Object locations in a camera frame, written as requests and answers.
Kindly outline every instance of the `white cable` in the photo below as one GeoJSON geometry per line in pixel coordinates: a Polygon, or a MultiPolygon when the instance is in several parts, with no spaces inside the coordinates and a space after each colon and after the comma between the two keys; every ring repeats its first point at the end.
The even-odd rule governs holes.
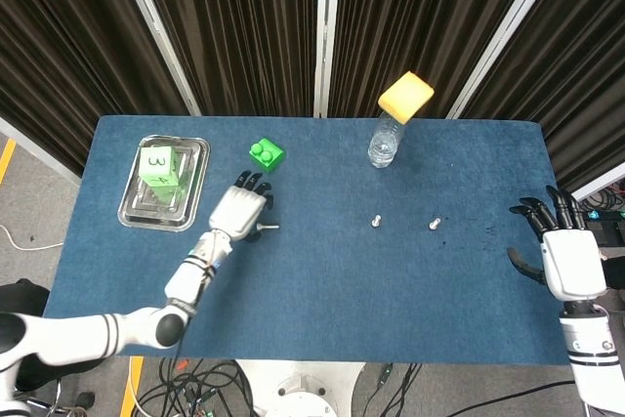
{"type": "Polygon", "coordinates": [[[145,415],[145,417],[153,417],[151,414],[148,414],[139,404],[139,400],[137,399],[137,392],[135,391],[135,387],[133,386],[133,358],[130,357],[128,359],[128,379],[126,380],[128,388],[130,388],[130,394],[133,395],[133,401],[135,402],[135,406],[139,411],[145,415]]]}
{"type": "Polygon", "coordinates": [[[4,225],[0,225],[0,229],[3,229],[4,232],[7,234],[7,236],[9,236],[9,242],[11,243],[11,246],[13,246],[19,251],[43,251],[44,249],[57,248],[59,246],[63,246],[62,243],[57,243],[57,244],[51,244],[49,246],[40,246],[38,248],[22,248],[21,246],[18,246],[16,242],[13,240],[13,237],[11,236],[11,232],[9,231],[9,229],[7,229],[4,225]]]}

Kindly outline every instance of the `green cube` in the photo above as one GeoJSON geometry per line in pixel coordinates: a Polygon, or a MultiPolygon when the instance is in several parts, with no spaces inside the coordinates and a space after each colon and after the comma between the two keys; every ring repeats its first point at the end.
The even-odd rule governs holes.
{"type": "Polygon", "coordinates": [[[260,139],[250,148],[250,156],[265,171],[270,173],[284,158],[284,150],[269,139],[260,139]]]}
{"type": "Polygon", "coordinates": [[[139,156],[139,177],[151,188],[176,187],[180,157],[170,146],[147,146],[139,156]]]}

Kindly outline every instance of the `black curtain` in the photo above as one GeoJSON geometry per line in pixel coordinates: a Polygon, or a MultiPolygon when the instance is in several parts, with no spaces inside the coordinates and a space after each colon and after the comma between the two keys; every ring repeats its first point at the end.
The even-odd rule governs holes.
{"type": "Polygon", "coordinates": [[[444,117],[514,0],[339,0],[328,115],[371,116],[406,70],[444,117]]]}
{"type": "Polygon", "coordinates": [[[313,115],[316,0],[155,0],[206,114],[313,115]]]}
{"type": "Polygon", "coordinates": [[[462,117],[540,122],[571,190],[625,161],[625,0],[538,0],[462,117]]]}
{"type": "Polygon", "coordinates": [[[0,114],[77,174],[103,114],[186,114],[135,0],[0,0],[0,114]]]}

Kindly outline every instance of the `blue tablecloth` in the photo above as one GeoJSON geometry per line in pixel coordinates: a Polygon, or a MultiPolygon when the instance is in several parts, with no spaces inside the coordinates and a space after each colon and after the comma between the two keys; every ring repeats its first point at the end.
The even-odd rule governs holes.
{"type": "MultiPolygon", "coordinates": [[[[127,313],[164,304],[163,287],[217,201],[268,137],[286,158],[264,179],[280,223],[239,242],[206,291],[183,355],[463,363],[566,363],[560,304],[519,275],[516,246],[539,259],[508,207],[547,198],[553,170],[538,125],[414,120],[395,162],[375,169],[371,119],[101,119],[46,316],[127,313]],[[193,226],[131,229],[117,207],[141,138],[211,145],[193,226]],[[373,229],[371,220],[382,216],[373,229]],[[441,216],[437,230],[428,223],[441,216]]],[[[127,353],[163,352],[129,348],[127,353]]]]}

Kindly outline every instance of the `silver tray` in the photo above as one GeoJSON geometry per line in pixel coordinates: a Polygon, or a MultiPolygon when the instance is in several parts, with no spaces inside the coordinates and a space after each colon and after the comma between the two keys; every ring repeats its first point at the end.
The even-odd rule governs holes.
{"type": "Polygon", "coordinates": [[[195,220],[209,154],[210,146],[203,139],[168,136],[143,138],[117,210],[119,222],[126,227],[142,229],[188,229],[195,220]],[[151,188],[139,177],[141,149],[148,146],[171,146],[181,157],[178,169],[180,183],[177,188],[151,188]]]}

